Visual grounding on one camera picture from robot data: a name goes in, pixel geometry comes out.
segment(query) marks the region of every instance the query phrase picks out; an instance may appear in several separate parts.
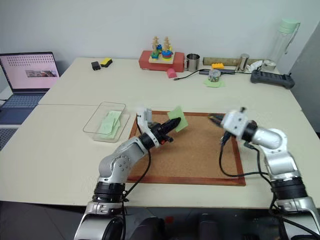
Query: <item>laptop screen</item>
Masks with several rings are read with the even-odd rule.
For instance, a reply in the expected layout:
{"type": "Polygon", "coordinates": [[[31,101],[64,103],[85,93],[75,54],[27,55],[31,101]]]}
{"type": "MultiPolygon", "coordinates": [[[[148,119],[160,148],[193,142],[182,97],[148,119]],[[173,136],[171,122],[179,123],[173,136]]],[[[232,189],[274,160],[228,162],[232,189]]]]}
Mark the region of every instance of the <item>laptop screen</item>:
{"type": "Polygon", "coordinates": [[[52,52],[0,54],[0,63],[13,92],[41,92],[59,79],[52,52]]]}

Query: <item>black power strip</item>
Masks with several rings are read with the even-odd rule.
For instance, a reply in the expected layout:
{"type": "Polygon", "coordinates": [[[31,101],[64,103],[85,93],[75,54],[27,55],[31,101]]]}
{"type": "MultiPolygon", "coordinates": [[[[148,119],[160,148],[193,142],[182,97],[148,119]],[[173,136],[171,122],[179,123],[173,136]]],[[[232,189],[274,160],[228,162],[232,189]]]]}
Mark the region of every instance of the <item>black power strip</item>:
{"type": "Polygon", "coordinates": [[[288,74],[281,75],[260,70],[253,70],[250,81],[254,84],[263,83],[281,85],[286,89],[292,89],[295,85],[295,81],[288,74]]]}

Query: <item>yellow sponge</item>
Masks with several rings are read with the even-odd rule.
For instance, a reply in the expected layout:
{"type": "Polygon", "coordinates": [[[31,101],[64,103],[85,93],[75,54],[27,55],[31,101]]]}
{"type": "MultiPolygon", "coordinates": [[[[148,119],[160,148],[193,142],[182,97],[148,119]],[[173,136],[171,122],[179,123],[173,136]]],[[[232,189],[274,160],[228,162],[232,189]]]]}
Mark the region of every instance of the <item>yellow sponge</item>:
{"type": "Polygon", "coordinates": [[[100,62],[101,67],[107,68],[110,64],[112,64],[112,59],[110,57],[106,57],[100,62]]]}
{"type": "Polygon", "coordinates": [[[225,68],[225,65],[223,63],[212,63],[211,64],[211,67],[213,69],[224,69],[225,68]]]}

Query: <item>cork board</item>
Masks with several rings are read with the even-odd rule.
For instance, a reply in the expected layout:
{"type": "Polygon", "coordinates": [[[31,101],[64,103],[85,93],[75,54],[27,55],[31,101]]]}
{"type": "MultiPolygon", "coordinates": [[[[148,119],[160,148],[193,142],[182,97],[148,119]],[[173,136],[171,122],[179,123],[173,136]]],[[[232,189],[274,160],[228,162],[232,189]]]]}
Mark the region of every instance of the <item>cork board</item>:
{"type": "MultiPolygon", "coordinates": [[[[219,168],[220,139],[223,129],[208,119],[208,113],[185,112],[188,127],[180,132],[171,131],[168,135],[174,139],[159,148],[152,148],[151,166],[142,179],[142,183],[158,184],[198,184],[245,186],[244,177],[225,176],[219,168]]],[[[152,120],[164,123],[167,112],[152,111],[152,120]]],[[[139,136],[137,119],[133,123],[130,138],[139,136]]],[[[132,168],[128,182],[139,179],[148,165],[145,156],[132,168]]],[[[242,174],[238,144],[232,137],[223,149],[223,169],[230,174],[242,174]]]]}

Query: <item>clear bottle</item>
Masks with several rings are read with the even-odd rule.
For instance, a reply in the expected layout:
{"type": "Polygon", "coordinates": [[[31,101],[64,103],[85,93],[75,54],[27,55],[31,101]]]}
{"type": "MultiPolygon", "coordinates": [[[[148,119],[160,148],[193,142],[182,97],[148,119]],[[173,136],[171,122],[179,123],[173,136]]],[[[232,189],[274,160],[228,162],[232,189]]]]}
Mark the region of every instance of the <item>clear bottle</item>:
{"type": "Polygon", "coordinates": [[[300,22],[292,19],[282,19],[280,26],[277,29],[274,44],[268,57],[263,61],[261,70],[272,72],[279,62],[283,54],[287,54],[288,46],[294,40],[300,22]]]}

